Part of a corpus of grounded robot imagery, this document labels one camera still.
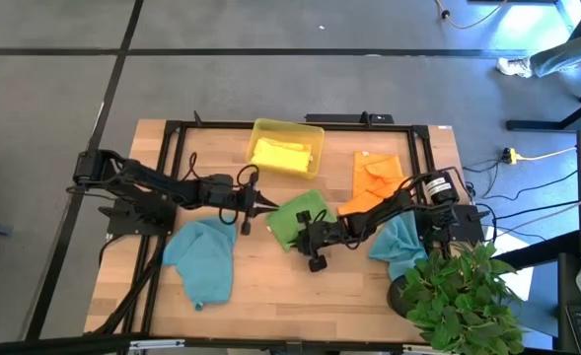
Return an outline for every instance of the desk leg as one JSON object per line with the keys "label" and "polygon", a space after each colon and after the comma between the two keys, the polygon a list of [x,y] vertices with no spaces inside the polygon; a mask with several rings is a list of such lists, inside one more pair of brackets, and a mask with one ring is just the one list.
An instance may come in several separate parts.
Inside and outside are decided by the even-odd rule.
{"label": "desk leg", "polygon": [[505,124],[508,130],[571,133],[581,129],[581,107],[560,122],[511,119]]}
{"label": "desk leg", "polygon": [[518,270],[557,260],[563,252],[579,255],[579,240],[579,231],[570,232],[546,242],[502,253],[494,259],[505,261]]}

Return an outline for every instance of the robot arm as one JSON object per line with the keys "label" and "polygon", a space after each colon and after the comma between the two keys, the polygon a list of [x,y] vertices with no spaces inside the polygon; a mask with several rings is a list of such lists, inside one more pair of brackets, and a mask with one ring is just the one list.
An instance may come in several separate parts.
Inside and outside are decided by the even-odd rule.
{"label": "robot arm", "polygon": [[[224,174],[196,177],[174,179],[136,160],[122,158],[114,151],[98,150],[80,153],[73,175],[76,185],[71,188],[82,192],[104,189],[130,204],[142,218],[156,223],[160,223],[162,216],[166,216],[165,211],[173,209],[174,205],[184,209],[216,207],[220,209],[220,216],[222,210],[235,211],[235,218],[227,224],[235,223],[238,213],[244,212],[244,235],[250,232],[251,218],[276,210],[274,203],[255,190],[258,180],[256,168],[246,183],[239,182],[238,176],[238,184],[233,184],[233,178]],[[255,206],[256,203],[266,207]]]}
{"label": "robot arm", "polygon": [[[345,244],[350,249],[357,249],[360,243],[376,232],[378,226],[400,213],[416,211],[425,214],[425,219],[430,221],[434,229],[447,228],[457,222],[453,205],[459,201],[459,194],[448,170],[410,177],[391,197],[369,211],[338,216],[336,222],[323,221],[325,211],[314,220],[309,211],[297,213],[297,221],[305,228],[299,231],[295,247],[310,257],[310,270],[316,272],[327,267],[325,257],[319,255],[320,248]],[[420,182],[424,182],[432,204],[413,201],[412,192]]]}

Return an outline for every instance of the metal clamp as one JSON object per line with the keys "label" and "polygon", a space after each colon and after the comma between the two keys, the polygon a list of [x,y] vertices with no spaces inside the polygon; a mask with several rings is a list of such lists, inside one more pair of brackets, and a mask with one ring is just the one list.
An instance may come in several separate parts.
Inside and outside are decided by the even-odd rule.
{"label": "metal clamp", "polygon": [[184,347],[184,339],[130,341],[130,350],[172,349]]}

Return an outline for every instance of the teal towel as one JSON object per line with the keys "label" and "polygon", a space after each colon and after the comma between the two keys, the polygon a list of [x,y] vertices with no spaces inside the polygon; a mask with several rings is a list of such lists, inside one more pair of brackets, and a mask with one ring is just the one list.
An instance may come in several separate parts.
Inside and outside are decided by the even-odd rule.
{"label": "teal towel", "polygon": [[175,265],[197,311],[205,303],[226,303],[233,285],[235,225],[218,217],[187,222],[163,253],[164,265]]}
{"label": "teal towel", "polygon": [[417,259],[428,258],[417,236],[413,211],[402,213],[385,224],[369,250],[369,257],[389,263],[392,281],[414,267]]}

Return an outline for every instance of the wooden table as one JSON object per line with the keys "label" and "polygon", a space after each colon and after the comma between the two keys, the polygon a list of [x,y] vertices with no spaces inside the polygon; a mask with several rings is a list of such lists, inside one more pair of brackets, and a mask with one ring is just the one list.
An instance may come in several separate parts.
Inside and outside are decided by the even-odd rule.
{"label": "wooden table", "polygon": [[[165,120],[140,120],[130,158],[156,167],[164,126]],[[436,167],[454,166],[460,170],[452,128],[430,126],[429,130]],[[246,163],[250,137],[251,132],[246,129],[188,129],[181,176],[194,151],[198,154],[195,169],[199,175],[235,176]],[[423,149],[421,142],[417,143],[424,172]],[[262,172],[257,187],[278,204],[309,189],[318,189],[335,211],[337,205],[351,197],[354,151],[397,154],[404,173],[411,174],[405,134],[327,131],[317,177],[307,180]],[[165,172],[171,170],[172,160],[169,156]],[[468,203],[467,194],[459,190],[462,203]],[[194,211],[179,209],[176,229],[186,221],[217,213],[207,207]],[[240,224],[241,221],[236,224],[238,231]],[[139,236],[122,238],[106,250],[86,321],[87,331],[100,326],[128,291],[139,240]],[[176,269],[163,267],[151,333],[211,338],[423,342],[418,329],[387,305],[391,283],[387,264],[367,257],[373,241],[370,238],[358,250],[345,246],[321,249],[328,267],[312,273],[308,259],[295,250],[283,251],[266,230],[265,217],[259,216],[253,219],[251,234],[238,236],[236,242],[231,301],[225,305],[205,305],[202,312],[197,312],[184,293]],[[144,306],[142,294],[133,330],[140,328]]]}

